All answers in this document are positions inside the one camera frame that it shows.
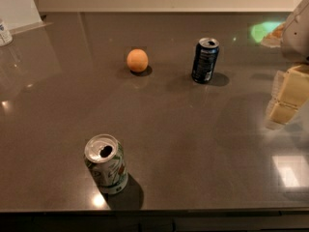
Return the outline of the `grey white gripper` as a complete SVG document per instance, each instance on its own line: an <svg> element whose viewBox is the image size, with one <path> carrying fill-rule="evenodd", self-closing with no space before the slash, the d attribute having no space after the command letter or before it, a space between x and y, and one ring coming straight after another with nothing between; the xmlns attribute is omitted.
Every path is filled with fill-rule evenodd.
<svg viewBox="0 0 309 232"><path fill-rule="evenodd" d="M295 63L309 63L309 0L301 0L287 17L281 50ZM309 100L309 65L297 64L273 79L266 110L267 126L285 126Z"/></svg>

